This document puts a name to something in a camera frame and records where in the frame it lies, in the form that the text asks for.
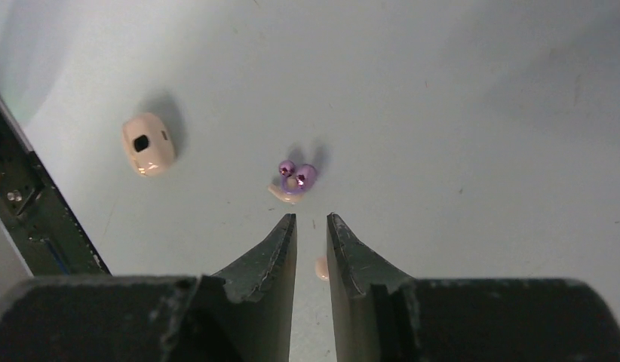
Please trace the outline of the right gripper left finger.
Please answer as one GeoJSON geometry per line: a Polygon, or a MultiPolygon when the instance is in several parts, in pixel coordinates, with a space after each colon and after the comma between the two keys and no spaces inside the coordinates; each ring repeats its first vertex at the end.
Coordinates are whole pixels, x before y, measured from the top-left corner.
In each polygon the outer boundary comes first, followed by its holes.
{"type": "Polygon", "coordinates": [[[0,301],[0,361],[286,361],[296,217],[212,275],[22,281],[0,301]]]}

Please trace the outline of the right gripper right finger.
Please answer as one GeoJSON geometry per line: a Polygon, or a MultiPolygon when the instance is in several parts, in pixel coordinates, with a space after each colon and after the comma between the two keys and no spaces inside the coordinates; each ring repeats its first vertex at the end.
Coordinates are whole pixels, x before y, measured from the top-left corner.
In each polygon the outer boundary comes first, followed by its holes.
{"type": "Polygon", "coordinates": [[[415,278],[327,217],[340,361],[620,361],[620,326],[569,278],[415,278]]]}

